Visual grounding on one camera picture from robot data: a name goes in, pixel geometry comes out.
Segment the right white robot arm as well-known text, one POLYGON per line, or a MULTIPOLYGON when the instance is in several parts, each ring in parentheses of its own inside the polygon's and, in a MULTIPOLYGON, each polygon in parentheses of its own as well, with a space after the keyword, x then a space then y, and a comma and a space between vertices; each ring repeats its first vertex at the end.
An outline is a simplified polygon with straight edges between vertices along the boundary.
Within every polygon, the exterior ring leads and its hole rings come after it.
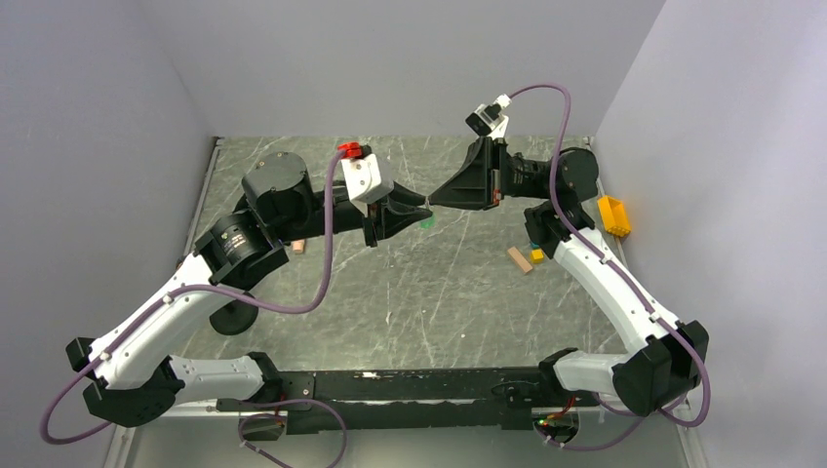
POLYGON ((646 417, 695 388, 705 415, 711 382, 705 367, 709 334, 685 322, 634 279, 583 209, 598 194, 594 153, 570 147, 543 162, 510 154, 504 139, 480 137, 460 169, 431 193, 433 205, 484 211, 508 197, 535 198, 524 211, 530 240, 588 292, 621 339, 622 354, 559 351, 539 365, 539 396, 563 404, 575 392, 615 396, 632 414, 646 417))

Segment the green key tag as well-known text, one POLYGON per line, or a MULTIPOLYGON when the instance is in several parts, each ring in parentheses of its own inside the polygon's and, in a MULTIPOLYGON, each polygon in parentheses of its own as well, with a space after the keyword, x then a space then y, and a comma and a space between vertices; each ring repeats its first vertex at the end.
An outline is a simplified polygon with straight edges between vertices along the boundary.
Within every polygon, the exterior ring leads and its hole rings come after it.
POLYGON ((423 229, 429 229, 435 224, 436 218, 434 216, 430 216, 427 219, 424 219, 420 222, 420 227, 423 229))

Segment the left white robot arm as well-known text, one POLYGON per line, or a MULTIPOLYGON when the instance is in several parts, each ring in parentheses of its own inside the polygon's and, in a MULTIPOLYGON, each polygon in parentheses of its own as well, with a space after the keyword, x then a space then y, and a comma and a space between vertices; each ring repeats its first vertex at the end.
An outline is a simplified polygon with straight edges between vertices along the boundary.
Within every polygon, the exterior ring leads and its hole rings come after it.
POLYGON ((425 197, 397 183, 386 161, 362 144, 338 150, 320 191, 291 152, 260 158, 241 186, 235 210, 195 242, 140 310, 106 335, 67 347, 71 366, 89 379, 83 398, 91 415, 136 427, 202 400, 272 407, 284 398, 284 381, 266 354, 192 360, 175 354, 178 342, 227 311, 253 322, 264 303, 252 289, 287 263, 292 242, 322 237, 330 244, 337 233, 359 230, 373 247, 430 215, 425 197))

